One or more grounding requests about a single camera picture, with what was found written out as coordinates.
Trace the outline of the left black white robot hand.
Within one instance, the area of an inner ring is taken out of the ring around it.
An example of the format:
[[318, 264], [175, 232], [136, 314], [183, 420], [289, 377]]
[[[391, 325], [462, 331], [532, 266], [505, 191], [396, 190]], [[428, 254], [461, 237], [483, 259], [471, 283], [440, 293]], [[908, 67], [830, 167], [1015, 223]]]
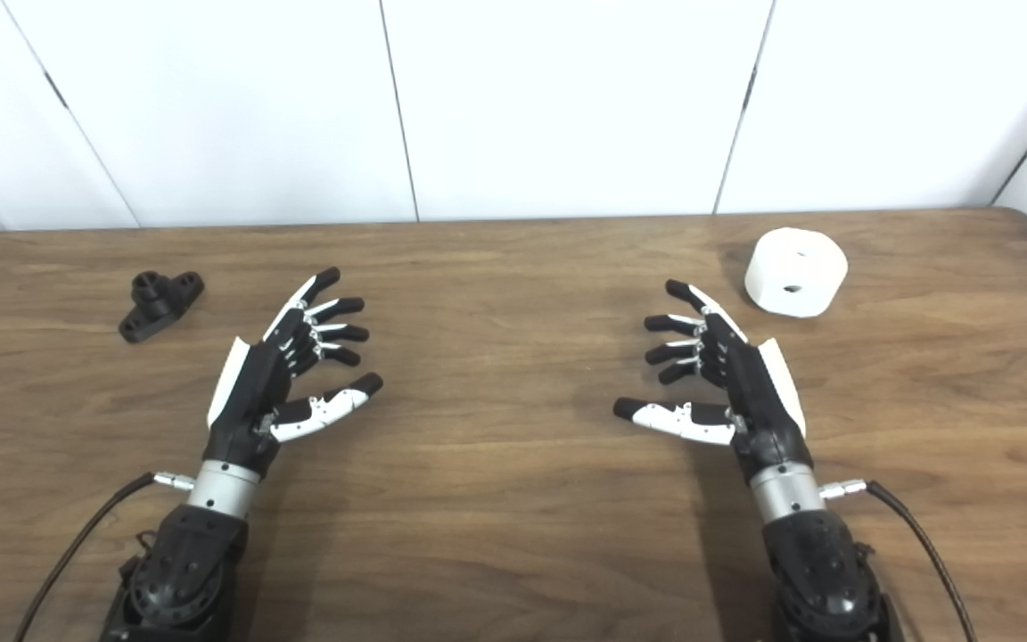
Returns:
[[360, 363], [347, 344], [367, 341], [368, 330], [333, 320], [358, 313], [366, 302], [315, 301], [340, 277], [337, 267], [314, 274], [286, 301], [259, 341], [234, 338], [210, 402], [208, 441], [187, 506], [244, 520], [286, 442], [321, 432], [382, 390], [383, 379], [368, 373], [338, 389], [291, 398], [293, 383], [315, 366]]

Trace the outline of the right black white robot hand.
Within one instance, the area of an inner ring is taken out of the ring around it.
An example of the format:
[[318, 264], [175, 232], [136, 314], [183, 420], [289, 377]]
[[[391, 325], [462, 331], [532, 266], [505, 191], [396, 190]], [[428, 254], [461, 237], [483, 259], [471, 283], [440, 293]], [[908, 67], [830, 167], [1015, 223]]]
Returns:
[[612, 413], [648, 430], [727, 448], [763, 523], [825, 512], [806, 418], [778, 342], [751, 342], [695, 285], [670, 279], [665, 290], [695, 316], [646, 317], [648, 332], [679, 333], [682, 340], [653, 347], [645, 362], [664, 366], [663, 385], [698, 377], [723, 391], [726, 402], [676, 405], [623, 396], [612, 403]]

